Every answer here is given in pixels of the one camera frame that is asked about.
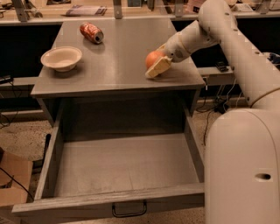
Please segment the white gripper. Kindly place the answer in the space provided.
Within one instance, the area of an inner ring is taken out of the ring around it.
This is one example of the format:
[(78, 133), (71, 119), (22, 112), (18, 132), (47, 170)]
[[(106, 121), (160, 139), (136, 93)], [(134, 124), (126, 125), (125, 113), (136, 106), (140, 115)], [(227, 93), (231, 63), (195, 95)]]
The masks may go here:
[(193, 38), (190, 34), (185, 34), (182, 31), (176, 32), (165, 44), (162, 44), (157, 49), (163, 51), (166, 56), (160, 56), (156, 59), (145, 72), (145, 76), (148, 79), (153, 79), (167, 71), (171, 67), (172, 62), (179, 63), (190, 57), (192, 54), (192, 44)]

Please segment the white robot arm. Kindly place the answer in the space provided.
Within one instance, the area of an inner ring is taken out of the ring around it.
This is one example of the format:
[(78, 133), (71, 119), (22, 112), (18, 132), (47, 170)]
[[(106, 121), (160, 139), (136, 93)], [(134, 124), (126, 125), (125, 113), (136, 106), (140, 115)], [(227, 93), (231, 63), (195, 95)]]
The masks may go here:
[(280, 71), (238, 29), (225, 0), (147, 57), (154, 78), (199, 49), (220, 45), (248, 106), (221, 115), (205, 150), (206, 224), (280, 224)]

